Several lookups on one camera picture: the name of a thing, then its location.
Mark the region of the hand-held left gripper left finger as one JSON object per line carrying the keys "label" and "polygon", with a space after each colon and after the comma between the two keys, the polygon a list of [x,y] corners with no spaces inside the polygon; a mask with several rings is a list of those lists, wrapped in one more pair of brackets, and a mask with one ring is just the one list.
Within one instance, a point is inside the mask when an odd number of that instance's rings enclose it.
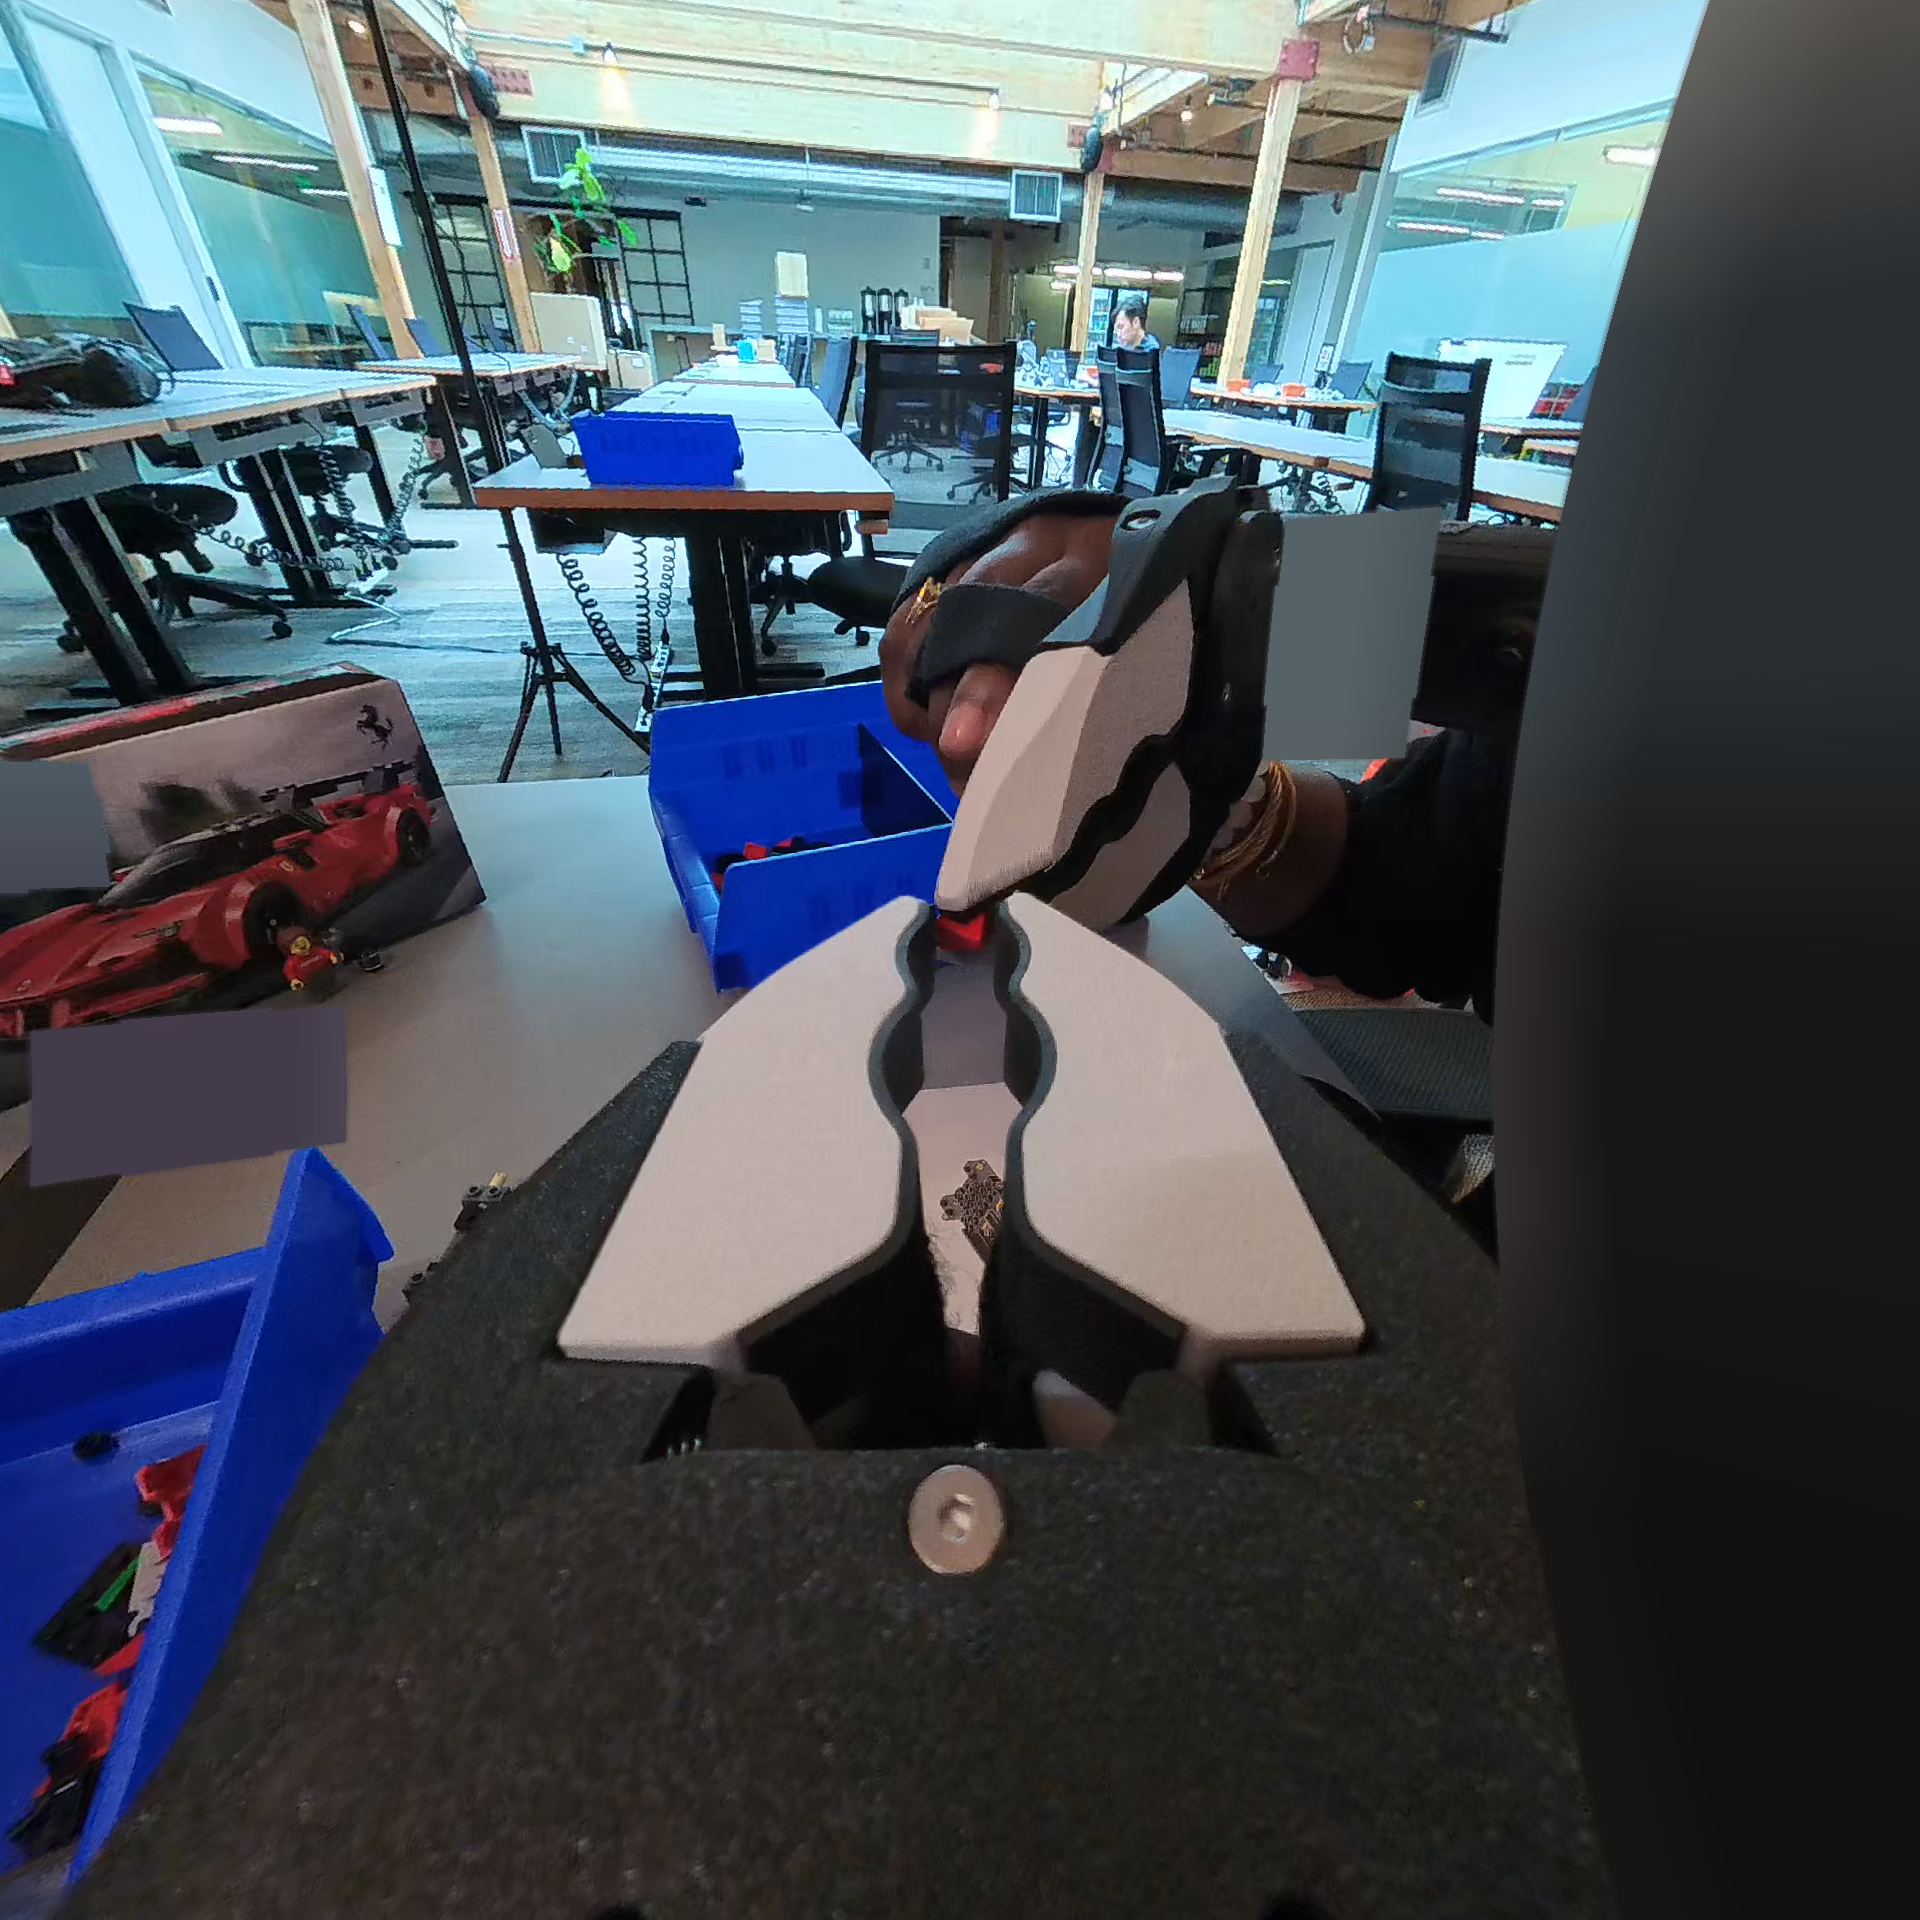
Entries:
{"label": "hand-held left gripper left finger", "polygon": [[918,1149],[933,910],[901,895],[703,1034],[559,1323],[571,1359],[742,1362],[858,1278],[923,1254]]}

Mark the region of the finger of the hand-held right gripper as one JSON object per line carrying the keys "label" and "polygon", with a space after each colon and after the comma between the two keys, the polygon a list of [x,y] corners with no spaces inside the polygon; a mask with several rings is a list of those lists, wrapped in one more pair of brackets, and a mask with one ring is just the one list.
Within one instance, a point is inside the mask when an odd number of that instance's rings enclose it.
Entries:
{"label": "finger of the hand-held right gripper", "polygon": [[1118,610],[1110,595],[1086,603],[1065,639],[1020,670],[951,824],[935,882],[941,910],[969,915],[1015,894],[1044,900],[1058,779],[1081,747],[1207,740],[1210,658],[1189,582],[1151,610],[1135,607],[1124,635],[1094,624],[1094,613]]}
{"label": "finger of the hand-held right gripper", "polygon": [[1197,868],[1259,762],[1255,740],[1081,747],[1058,779],[1044,900],[1092,931],[1139,919]]}

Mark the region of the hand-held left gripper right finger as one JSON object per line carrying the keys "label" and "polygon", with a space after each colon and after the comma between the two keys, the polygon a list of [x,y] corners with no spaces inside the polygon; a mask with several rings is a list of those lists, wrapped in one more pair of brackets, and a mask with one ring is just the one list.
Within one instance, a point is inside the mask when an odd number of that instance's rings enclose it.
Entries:
{"label": "hand-held left gripper right finger", "polygon": [[998,910],[997,1332],[1055,1376],[1356,1354],[1365,1322],[1222,1034],[1050,902]]}

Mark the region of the red and black lego car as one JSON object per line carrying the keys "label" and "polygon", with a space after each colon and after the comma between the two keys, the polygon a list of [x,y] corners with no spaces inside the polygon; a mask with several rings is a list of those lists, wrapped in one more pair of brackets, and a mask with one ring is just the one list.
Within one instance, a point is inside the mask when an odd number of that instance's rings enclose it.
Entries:
{"label": "red and black lego car", "polygon": [[403,1295],[403,1301],[405,1301],[405,1303],[411,1303],[411,1298],[414,1298],[415,1290],[418,1290],[418,1287],[420,1287],[427,1278],[431,1278],[431,1275],[434,1275],[434,1272],[443,1267],[443,1262],[445,1262],[445,1259],[447,1259],[447,1256],[450,1256],[450,1254],[453,1254],[460,1246],[463,1246],[463,1244],[466,1244],[466,1238],[473,1235],[476,1226],[477,1226],[477,1222],[479,1222],[479,1221],[483,1221],[483,1218],[484,1218],[492,1208],[495,1208],[495,1207],[499,1207],[499,1204],[507,1197],[507,1192],[513,1192],[513,1188],[515,1188],[515,1182],[510,1182],[510,1176],[507,1176],[506,1173],[499,1173],[499,1175],[494,1175],[487,1183],[473,1183],[473,1187],[469,1187],[469,1188],[463,1190],[463,1200],[461,1200],[461,1204],[460,1204],[460,1208],[458,1208],[458,1215],[455,1215],[455,1221],[453,1221],[453,1229],[450,1229],[447,1244],[439,1251],[439,1254],[434,1254],[431,1259],[422,1262],[422,1264],[420,1264],[420,1267],[418,1267],[418,1268],[415,1268],[415,1270],[414,1270],[414,1272],[411,1272],[411,1275],[410,1275],[410,1278],[401,1285],[401,1295]]}

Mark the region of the blue plastic bin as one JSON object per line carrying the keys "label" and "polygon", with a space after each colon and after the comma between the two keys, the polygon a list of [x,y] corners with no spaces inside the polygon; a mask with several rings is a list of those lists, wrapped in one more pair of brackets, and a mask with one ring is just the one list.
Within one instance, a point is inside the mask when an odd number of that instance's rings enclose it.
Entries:
{"label": "blue plastic bin", "polygon": [[571,436],[595,490],[731,490],[745,463],[724,414],[577,414]]}
{"label": "blue plastic bin", "polygon": [[[652,808],[715,989],[742,989],[895,895],[933,899],[956,795],[875,680],[666,708]],[[713,875],[745,844],[787,852]]]}
{"label": "blue plastic bin", "polygon": [[[262,1246],[4,1312],[2,1331],[2,1816],[4,1874],[95,1858],[181,1732],[228,1638],[297,1477],[379,1341],[390,1244],[318,1149],[295,1152]],[[73,1459],[118,1434],[105,1462]],[[205,1444],[179,1524],[137,1511],[141,1466]],[[145,1544],[145,1632],[87,1671],[31,1632],[107,1550]],[[9,1826],[46,1749],[85,1696],[126,1677],[75,1845],[25,1858]]]}

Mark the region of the person's right forearm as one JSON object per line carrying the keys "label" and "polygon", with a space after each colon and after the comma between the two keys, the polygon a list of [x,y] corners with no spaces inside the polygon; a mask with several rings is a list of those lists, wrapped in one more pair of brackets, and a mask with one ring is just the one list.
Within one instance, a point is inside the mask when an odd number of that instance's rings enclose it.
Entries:
{"label": "person's right forearm", "polygon": [[1191,886],[1238,938],[1372,998],[1495,1019],[1513,746],[1460,728],[1348,781],[1269,762]]}

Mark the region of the lego instruction booklet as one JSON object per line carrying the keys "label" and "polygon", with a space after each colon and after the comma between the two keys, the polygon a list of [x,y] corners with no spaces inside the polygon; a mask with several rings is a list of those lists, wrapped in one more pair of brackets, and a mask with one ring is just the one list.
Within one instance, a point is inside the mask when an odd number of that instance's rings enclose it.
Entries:
{"label": "lego instruction booklet", "polygon": [[905,1111],[918,1148],[926,1236],[949,1331],[978,1332],[980,1285],[993,1259],[1004,1202],[1004,1149],[1017,1117],[997,1078],[923,1088]]}

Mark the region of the lego set box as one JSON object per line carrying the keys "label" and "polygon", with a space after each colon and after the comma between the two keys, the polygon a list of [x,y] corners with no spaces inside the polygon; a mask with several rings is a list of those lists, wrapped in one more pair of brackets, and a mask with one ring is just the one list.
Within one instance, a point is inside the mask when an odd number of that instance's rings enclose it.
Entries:
{"label": "lego set box", "polygon": [[345,964],[476,910],[484,886],[395,679],[332,666],[4,738],[87,774],[101,884],[4,892],[2,1042],[289,992],[283,928]]}

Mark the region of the black lego plate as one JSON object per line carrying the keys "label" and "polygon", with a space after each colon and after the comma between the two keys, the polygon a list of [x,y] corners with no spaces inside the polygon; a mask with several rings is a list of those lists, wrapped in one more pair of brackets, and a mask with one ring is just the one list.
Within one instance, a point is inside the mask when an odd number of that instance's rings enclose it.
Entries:
{"label": "black lego plate", "polygon": [[126,1647],[133,1643],[146,1628],[151,1619],[151,1605],[137,1598],[137,1582],[141,1570],[141,1557],[135,1573],[135,1583],[130,1598],[107,1611],[105,1615],[95,1615],[89,1611],[89,1582],[102,1570],[107,1557],[89,1570],[75,1591],[70,1591],[54,1611],[31,1632],[31,1646],[44,1650],[57,1660],[78,1664],[87,1671],[105,1671]]}

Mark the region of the person's right hand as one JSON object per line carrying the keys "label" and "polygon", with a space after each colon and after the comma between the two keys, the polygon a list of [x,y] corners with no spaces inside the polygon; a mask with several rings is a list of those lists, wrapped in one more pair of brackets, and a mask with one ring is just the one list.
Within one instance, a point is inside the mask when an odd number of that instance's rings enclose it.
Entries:
{"label": "person's right hand", "polygon": [[[1078,607],[1101,582],[1110,562],[1118,507],[1065,511],[1058,502],[1027,514],[972,560],[953,562],[949,586],[1009,586]],[[962,792],[977,759],[990,740],[1017,686],[1017,667],[974,662],[962,677],[933,687],[927,707],[908,694],[930,613],[913,595],[891,610],[878,642],[879,683],[894,724],[903,736],[930,746],[956,792]]]}

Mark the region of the long office desk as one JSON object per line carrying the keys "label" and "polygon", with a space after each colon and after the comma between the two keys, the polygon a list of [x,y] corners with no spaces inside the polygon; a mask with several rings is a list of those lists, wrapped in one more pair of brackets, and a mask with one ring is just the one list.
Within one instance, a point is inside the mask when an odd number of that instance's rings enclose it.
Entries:
{"label": "long office desk", "polygon": [[[1351,483],[1373,475],[1373,443],[1282,421],[1174,408],[1163,414],[1171,439],[1251,453],[1259,462],[1330,472]],[[1524,460],[1476,460],[1471,507],[1522,522],[1557,523],[1567,500],[1573,468]]]}
{"label": "long office desk", "polygon": [[199,468],[237,463],[270,544],[293,556],[281,565],[293,603],[361,607],[363,595],[332,587],[283,453],[321,443],[333,415],[355,426],[422,415],[431,389],[434,376],[418,363],[374,373],[218,368],[179,375],[166,392],[140,408],[7,408],[2,514],[49,511],[54,556],[46,576],[95,666],[93,683],[23,707],[20,722],[107,714],[115,704],[172,700],[202,686],[173,652],[101,510],[107,491],[137,480],[140,447],[181,443]]}

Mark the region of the black rounded object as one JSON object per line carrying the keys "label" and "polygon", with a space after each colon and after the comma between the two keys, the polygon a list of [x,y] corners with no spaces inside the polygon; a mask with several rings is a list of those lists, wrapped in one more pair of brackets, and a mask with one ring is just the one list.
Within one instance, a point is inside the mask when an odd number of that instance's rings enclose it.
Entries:
{"label": "black rounded object", "polygon": [[1373,1111],[1381,1148],[1497,1259],[1495,1028],[1409,998],[1299,1019]]}

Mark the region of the black mesh office chair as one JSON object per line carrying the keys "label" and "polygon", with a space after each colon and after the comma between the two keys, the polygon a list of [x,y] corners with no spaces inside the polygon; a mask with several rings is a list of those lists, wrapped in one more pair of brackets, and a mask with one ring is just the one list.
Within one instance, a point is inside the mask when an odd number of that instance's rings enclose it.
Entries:
{"label": "black mesh office chair", "polygon": [[933,532],[1011,493],[1015,357],[1004,346],[870,342],[858,445],[894,491],[891,523]]}
{"label": "black mesh office chair", "polygon": [[1491,373],[1491,357],[1385,357],[1365,511],[1441,510],[1444,522],[1471,514]]}
{"label": "black mesh office chair", "polygon": [[1161,403],[1161,349],[1101,347],[1094,358],[1099,450],[1097,491],[1126,499],[1171,491],[1173,455]]}

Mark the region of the white board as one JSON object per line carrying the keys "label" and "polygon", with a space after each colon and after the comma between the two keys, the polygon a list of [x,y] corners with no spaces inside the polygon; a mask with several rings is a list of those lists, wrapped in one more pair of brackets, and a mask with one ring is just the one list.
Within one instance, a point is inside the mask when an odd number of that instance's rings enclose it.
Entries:
{"label": "white board", "polygon": [[1489,362],[1482,421],[1519,422],[1534,415],[1567,346],[1557,340],[1444,339],[1436,351],[1441,358],[1460,365]]}

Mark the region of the wooden table with white top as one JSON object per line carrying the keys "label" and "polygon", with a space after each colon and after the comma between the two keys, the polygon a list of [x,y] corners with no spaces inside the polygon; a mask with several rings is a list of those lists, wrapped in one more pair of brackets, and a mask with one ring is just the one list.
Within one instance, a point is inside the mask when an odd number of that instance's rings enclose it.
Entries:
{"label": "wooden table with white top", "polygon": [[724,702],[762,691],[747,546],[773,549],[807,522],[850,514],[885,525],[895,496],[818,397],[794,386],[675,379],[580,422],[619,436],[639,422],[639,434],[657,443],[695,415],[731,421],[739,456],[730,470],[686,478],[676,466],[643,485],[604,487],[587,466],[526,455],[477,483],[473,499],[484,510],[526,511],[540,536],[551,519],[562,519],[577,525],[571,542],[587,534],[683,542],[702,691]]}

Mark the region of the wooden column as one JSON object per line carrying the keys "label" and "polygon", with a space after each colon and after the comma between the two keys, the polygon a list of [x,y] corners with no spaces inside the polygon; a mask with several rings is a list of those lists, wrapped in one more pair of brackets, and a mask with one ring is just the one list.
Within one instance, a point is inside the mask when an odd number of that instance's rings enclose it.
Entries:
{"label": "wooden column", "polygon": [[1278,74],[1263,106],[1261,139],[1255,163],[1255,178],[1238,242],[1238,263],[1231,285],[1227,327],[1215,363],[1215,383],[1235,383],[1243,376],[1251,349],[1257,304],[1261,298],[1263,264],[1273,245],[1281,213],[1282,181],[1290,159],[1290,143],[1305,95],[1305,83]]}

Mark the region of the black tripod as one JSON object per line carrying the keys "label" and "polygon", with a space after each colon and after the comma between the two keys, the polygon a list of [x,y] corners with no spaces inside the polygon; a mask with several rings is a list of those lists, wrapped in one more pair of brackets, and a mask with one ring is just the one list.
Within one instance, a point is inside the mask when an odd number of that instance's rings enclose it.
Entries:
{"label": "black tripod", "polygon": [[[466,386],[469,403],[473,415],[477,421],[477,439],[483,442],[483,450],[487,453],[487,470],[499,472],[507,463],[507,442],[495,415],[495,406],[492,400],[492,386],[479,376],[473,365],[470,346],[466,340],[461,312],[458,298],[453,293],[450,275],[445,254],[442,247],[442,234],[431,206],[431,196],[425,187],[420,163],[415,155],[415,143],[411,134],[410,111],[401,95],[401,83],[394,63],[394,50],[389,43],[389,35],[381,24],[377,2],[361,2],[358,11],[367,24],[367,37],[374,47],[374,63],[381,77],[381,86],[389,98],[390,119],[395,125],[395,136],[401,143],[401,159],[415,198],[415,216],[420,223],[422,250],[427,255],[427,269],[434,282],[437,302],[443,319],[443,332],[447,342],[455,349],[461,383]],[[583,672],[564,655],[564,652],[553,645],[543,629],[543,616],[537,603],[537,589],[532,580],[532,572],[522,544],[522,532],[513,510],[495,510],[500,522],[503,544],[513,560],[513,573],[519,589],[522,610],[526,615],[526,627],[530,638],[522,645],[522,693],[519,693],[519,714],[516,724],[510,736],[510,746],[506,756],[499,765],[495,779],[500,784],[513,779],[515,762],[522,750],[522,740],[535,717],[537,700],[543,700],[547,724],[551,733],[551,746],[557,756],[564,754],[562,732],[559,732],[559,687],[577,691],[587,707],[599,714],[604,719],[611,722],[613,732],[625,736],[633,747],[639,747],[639,732],[635,732],[622,715],[602,700],[602,694],[587,683]]]}

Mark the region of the large dark blurred object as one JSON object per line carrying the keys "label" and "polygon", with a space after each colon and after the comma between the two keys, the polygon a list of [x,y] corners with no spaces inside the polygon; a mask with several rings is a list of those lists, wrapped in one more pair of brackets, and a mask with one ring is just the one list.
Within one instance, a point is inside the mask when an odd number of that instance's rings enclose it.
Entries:
{"label": "large dark blurred object", "polygon": [[1623,1915],[1915,1915],[1915,5],[1708,5],[1506,838],[1499,1236]]}

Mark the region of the green potted plant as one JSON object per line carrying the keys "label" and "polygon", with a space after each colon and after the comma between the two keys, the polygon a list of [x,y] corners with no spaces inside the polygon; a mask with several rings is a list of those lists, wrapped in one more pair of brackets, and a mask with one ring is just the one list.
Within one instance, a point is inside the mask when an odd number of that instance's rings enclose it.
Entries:
{"label": "green potted plant", "polygon": [[579,263],[595,255],[619,261],[639,242],[633,222],[613,208],[583,139],[562,163],[557,187],[559,211],[549,211],[543,238],[535,250],[553,277],[569,277]]}

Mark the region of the wooden beam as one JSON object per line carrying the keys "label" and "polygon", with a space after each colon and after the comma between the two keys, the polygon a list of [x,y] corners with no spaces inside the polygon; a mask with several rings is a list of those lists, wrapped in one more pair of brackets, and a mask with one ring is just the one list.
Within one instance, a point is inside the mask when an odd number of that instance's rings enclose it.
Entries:
{"label": "wooden beam", "polygon": [[321,100],[327,139],[343,172],[343,189],[372,271],[377,302],[390,327],[394,349],[397,357],[418,358],[420,349],[410,328],[414,302],[403,275],[397,247],[389,234],[389,223],[381,219],[381,211],[389,206],[381,198],[387,187],[379,182],[379,168],[358,119],[330,7],[325,2],[289,2],[289,8]]}

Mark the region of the black bag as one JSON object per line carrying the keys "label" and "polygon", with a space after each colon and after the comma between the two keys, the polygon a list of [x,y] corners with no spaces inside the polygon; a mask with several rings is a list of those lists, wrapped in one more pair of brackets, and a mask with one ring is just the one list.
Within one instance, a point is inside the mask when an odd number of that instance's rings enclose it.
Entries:
{"label": "black bag", "polygon": [[165,368],[115,339],[60,332],[2,339],[2,406],[15,412],[137,408],[162,392]]}

